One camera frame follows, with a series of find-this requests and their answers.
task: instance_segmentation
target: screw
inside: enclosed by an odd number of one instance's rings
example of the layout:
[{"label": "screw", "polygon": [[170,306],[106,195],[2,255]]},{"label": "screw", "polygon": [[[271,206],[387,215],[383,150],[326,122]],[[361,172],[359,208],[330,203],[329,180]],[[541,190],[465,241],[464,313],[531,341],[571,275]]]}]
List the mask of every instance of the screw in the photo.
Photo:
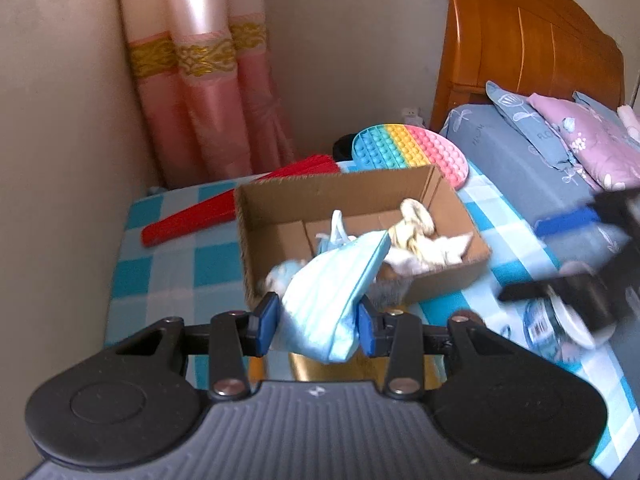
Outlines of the screw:
[{"label": "screw", "polygon": [[411,395],[420,389],[420,383],[411,377],[398,377],[391,380],[389,389],[398,395]]},{"label": "screw", "polygon": [[244,383],[239,379],[220,379],[213,385],[213,391],[224,397],[239,395],[244,390]]}]

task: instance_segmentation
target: wall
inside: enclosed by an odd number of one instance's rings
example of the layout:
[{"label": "wall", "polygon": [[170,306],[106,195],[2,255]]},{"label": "wall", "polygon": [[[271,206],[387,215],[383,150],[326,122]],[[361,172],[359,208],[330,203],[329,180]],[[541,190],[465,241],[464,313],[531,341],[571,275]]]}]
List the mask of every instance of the wall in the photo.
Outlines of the wall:
[{"label": "wall", "polygon": [[[626,95],[640,70],[640,0],[576,0],[620,44]],[[447,0],[266,0],[273,70],[303,153],[397,121],[425,122],[438,78]]]},{"label": "wall", "polygon": [[102,345],[128,206],[155,182],[117,0],[0,0],[0,464],[24,402]]}]

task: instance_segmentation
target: pink curtain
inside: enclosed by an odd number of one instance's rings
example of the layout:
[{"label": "pink curtain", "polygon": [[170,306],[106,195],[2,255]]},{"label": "pink curtain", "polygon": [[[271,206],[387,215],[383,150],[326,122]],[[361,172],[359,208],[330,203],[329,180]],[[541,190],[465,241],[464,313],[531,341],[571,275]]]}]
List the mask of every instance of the pink curtain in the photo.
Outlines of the pink curtain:
[{"label": "pink curtain", "polygon": [[263,0],[121,0],[130,58],[170,187],[293,161]]}]

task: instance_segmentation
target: red object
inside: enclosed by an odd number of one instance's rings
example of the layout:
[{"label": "red object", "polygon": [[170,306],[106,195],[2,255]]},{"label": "red object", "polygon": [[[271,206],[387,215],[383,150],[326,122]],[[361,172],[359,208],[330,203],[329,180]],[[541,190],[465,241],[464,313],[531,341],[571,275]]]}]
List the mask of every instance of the red object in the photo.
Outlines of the red object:
[{"label": "red object", "polygon": [[[272,171],[260,177],[259,180],[319,173],[340,173],[340,167],[329,155],[312,155],[300,162]],[[145,247],[153,247],[213,225],[230,222],[234,218],[236,218],[236,204],[234,190],[230,189],[149,224],[142,229],[142,244]]]}]

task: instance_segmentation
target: wooden headboard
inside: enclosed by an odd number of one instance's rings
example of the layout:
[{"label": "wooden headboard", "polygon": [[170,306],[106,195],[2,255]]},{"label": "wooden headboard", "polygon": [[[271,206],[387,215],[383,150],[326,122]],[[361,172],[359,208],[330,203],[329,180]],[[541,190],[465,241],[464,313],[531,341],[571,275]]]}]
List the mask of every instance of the wooden headboard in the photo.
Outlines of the wooden headboard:
[{"label": "wooden headboard", "polygon": [[615,109],[623,72],[616,42],[573,0],[449,0],[430,129],[456,106],[489,102],[487,80],[569,100],[578,90]]}]

